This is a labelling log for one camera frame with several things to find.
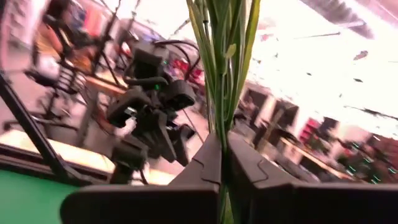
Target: chair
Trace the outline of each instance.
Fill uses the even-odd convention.
[[[28,70],[25,70],[24,73],[39,85],[50,88],[52,91],[46,96],[46,98],[48,98],[47,105],[43,102],[42,98],[38,99],[38,104],[43,107],[44,112],[31,112],[32,117],[36,120],[36,123],[42,124],[44,126],[46,135],[49,138],[51,138],[47,129],[49,126],[56,126],[77,131],[78,128],[70,126],[62,121],[64,117],[69,116],[68,111],[64,110],[63,114],[57,114],[53,112],[55,100],[57,98],[61,96],[64,100],[68,100],[67,96],[76,95],[78,93],[79,86],[83,85],[83,82],[78,78],[77,69],[75,69],[71,63],[68,63],[65,59],[63,59],[61,62],[59,62],[59,76],[51,77],[50,75],[40,73],[37,70],[38,59],[39,52],[37,46],[34,45],[32,49],[32,66]],[[8,131],[11,129],[13,124],[18,123],[19,122],[16,120],[6,121],[3,123],[3,130]]]

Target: wooden table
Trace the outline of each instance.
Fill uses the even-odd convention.
[[[104,155],[70,146],[62,142],[48,139],[54,151],[58,153],[65,161],[89,167],[92,169],[113,173],[114,164]],[[11,130],[0,135],[0,143],[8,146],[16,147],[21,150],[40,154],[40,152],[33,145],[28,135],[22,131]],[[172,174],[150,169],[146,177],[150,184],[167,185],[175,178]]]
[[[340,171],[335,170],[334,168],[326,165],[324,162],[316,158],[315,156],[311,155],[308,151],[301,149],[300,147],[296,146],[294,143],[290,142],[285,138],[280,139],[284,144],[286,144],[284,156],[289,158],[295,164],[300,164],[300,161],[303,156],[310,159],[314,163],[316,163],[321,168],[327,170],[328,172],[332,173],[333,175],[341,178],[341,179],[350,179],[354,180],[354,178],[348,174],[342,173]]]
[[[122,76],[116,75],[116,79],[119,81],[121,87],[117,86],[112,73],[109,70],[97,73],[97,77],[114,84],[112,85],[95,77],[86,77],[86,84],[96,88],[98,91],[108,96],[119,96],[126,92],[127,84],[123,81]]]

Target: green table surface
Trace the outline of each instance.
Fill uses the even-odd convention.
[[[62,200],[77,187],[0,170],[0,223],[57,224]]]

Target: black cable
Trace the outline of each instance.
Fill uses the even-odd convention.
[[[200,136],[197,128],[195,127],[195,125],[193,124],[191,118],[188,116],[187,112],[185,111],[185,109],[182,109],[182,111],[185,113],[185,116],[188,118],[189,123],[191,123],[193,130],[197,133],[201,143],[203,144],[205,141],[203,140],[203,138]]]
[[[179,51],[181,51],[181,53],[184,54],[184,57],[186,58],[186,60],[188,62],[188,68],[191,68],[192,63],[191,63],[191,59],[189,58],[188,53],[184,49],[182,49],[182,47],[178,46],[177,44],[172,44],[171,46],[175,47],[176,49],[179,49]]]
[[[145,185],[148,185],[149,183],[148,183],[147,179],[145,178],[144,171],[141,169],[141,170],[139,170],[139,173],[141,175],[142,183]]]

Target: ceiling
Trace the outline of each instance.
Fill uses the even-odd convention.
[[[395,75],[398,63],[388,62],[398,62],[398,32],[391,25],[394,17],[380,16],[381,12],[375,11],[375,2],[370,0],[346,0],[345,7],[351,13],[346,17],[327,17],[309,7],[308,1],[261,1],[260,31],[253,57],[262,63],[252,62],[248,78],[282,90],[286,95],[295,95],[304,105],[321,107],[315,108],[317,111],[337,113],[336,108],[349,104],[398,116],[398,108],[385,103],[390,96],[398,95],[394,86],[398,81]],[[397,9],[391,6],[394,1],[377,3]],[[135,3],[136,0],[124,1],[119,17],[130,17]],[[188,18],[188,11],[185,0],[146,0],[141,2],[137,17],[139,21],[151,20],[154,29],[168,37]],[[362,30],[347,29],[347,22],[355,20],[365,22],[366,26],[359,26]],[[337,32],[340,35],[306,38]],[[264,35],[269,36],[266,41],[262,41]],[[185,26],[174,38],[195,40],[191,26]],[[354,62],[354,57],[363,50],[369,52],[368,56]],[[362,79],[363,83],[355,82],[354,78]]]

